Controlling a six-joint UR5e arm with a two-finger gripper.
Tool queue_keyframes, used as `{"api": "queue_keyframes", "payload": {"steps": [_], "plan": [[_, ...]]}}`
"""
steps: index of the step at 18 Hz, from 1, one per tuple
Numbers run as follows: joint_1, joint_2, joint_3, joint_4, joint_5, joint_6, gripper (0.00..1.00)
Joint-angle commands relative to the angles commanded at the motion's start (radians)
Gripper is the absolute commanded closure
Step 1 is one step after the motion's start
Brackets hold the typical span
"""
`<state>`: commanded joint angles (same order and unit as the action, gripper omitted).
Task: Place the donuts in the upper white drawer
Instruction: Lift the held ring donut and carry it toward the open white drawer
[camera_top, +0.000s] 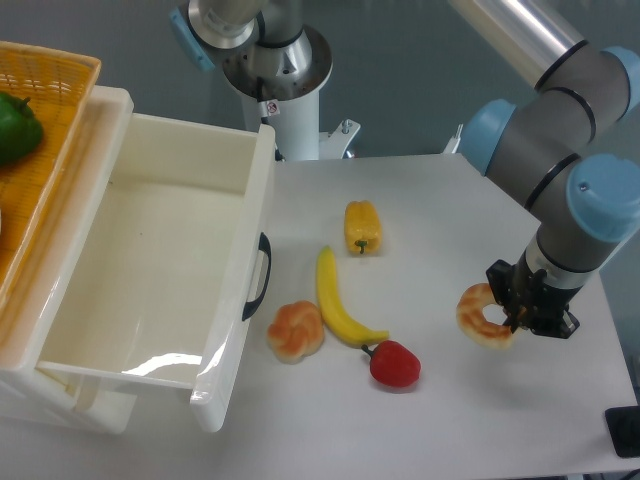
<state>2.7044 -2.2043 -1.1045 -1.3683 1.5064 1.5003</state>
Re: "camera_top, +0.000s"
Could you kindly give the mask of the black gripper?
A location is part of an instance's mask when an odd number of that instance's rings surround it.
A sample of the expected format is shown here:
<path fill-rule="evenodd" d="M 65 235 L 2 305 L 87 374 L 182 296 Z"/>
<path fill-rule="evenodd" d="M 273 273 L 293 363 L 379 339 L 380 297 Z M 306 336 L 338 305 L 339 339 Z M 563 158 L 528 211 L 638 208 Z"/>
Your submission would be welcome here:
<path fill-rule="evenodd" d="M 513 267 L 496 260 L 486 270 L 486 277 L 497 304 L 510 303 L 512 333 L 523 329 L 537 336 L 568 339 L 579 328 L 580 322 L 570 312 L 569 304 L 580 288 L 553 287 L 547 283 L 544 269 L 532 272 L 525 262 Z"/>

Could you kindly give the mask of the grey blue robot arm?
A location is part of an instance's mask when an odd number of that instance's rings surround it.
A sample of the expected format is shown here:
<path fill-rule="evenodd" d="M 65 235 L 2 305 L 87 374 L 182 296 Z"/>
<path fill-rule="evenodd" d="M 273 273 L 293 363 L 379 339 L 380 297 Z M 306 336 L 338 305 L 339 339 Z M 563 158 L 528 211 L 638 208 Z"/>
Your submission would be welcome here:
<path fill-rule="evenodd" d="M 456 11 L 528 82 L 525 107 L 498 99 L 463 127 L 467 161 L 531 213 L 538 230 L 516 263 L 487 270 L 510 330 L 570 337 L 569 304 L 639 229 L 639 168 L 579 149 L 639 103 L 639 57 L 598 50 L 542 1 L 458 1 Z"/>

